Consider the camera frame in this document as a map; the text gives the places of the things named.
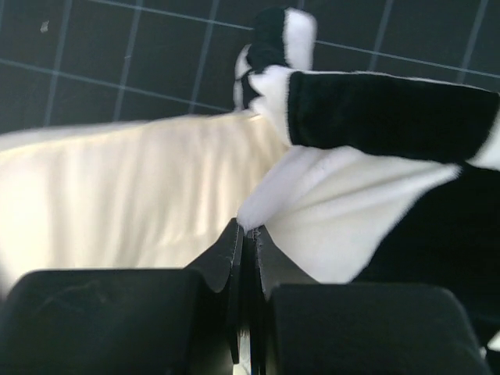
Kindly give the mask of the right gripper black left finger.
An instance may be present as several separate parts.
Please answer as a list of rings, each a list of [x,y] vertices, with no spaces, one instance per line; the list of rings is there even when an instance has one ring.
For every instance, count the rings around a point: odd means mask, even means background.
[[[34,271],[1,308],[4,374],[230,374],[243,230],[183,269]]]

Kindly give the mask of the black white checkered pillowcase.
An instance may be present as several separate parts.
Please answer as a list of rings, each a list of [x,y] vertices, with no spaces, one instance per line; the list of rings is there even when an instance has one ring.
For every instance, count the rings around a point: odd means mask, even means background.
[[[385,73],[315,71],[315,18],[262,11],[234,101],[287,153],[238,210],[321,283],[450,290],[499,350],[499,95]]]

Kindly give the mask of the black grid cutting mat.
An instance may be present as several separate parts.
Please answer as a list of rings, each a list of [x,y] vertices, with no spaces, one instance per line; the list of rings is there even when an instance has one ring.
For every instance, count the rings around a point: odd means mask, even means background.
[[[4,1],[1,130],[217,114],[270,1]],[[316,70],[499,89],[496,1],[296,1]]]

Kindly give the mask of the cream pillow with bear print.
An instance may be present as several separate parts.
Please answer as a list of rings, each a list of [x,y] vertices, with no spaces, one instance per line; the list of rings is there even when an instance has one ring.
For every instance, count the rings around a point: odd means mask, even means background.
[[[1,136],[1,293],[35,270],[183,267],[286,146],[229,113]]]

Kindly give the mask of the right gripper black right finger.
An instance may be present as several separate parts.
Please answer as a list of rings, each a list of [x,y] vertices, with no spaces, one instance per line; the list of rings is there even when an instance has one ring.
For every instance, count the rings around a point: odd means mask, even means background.
[[[319,284],[266,228],[245,238],[254,374],[489,374],[463,307],[411,284]]]

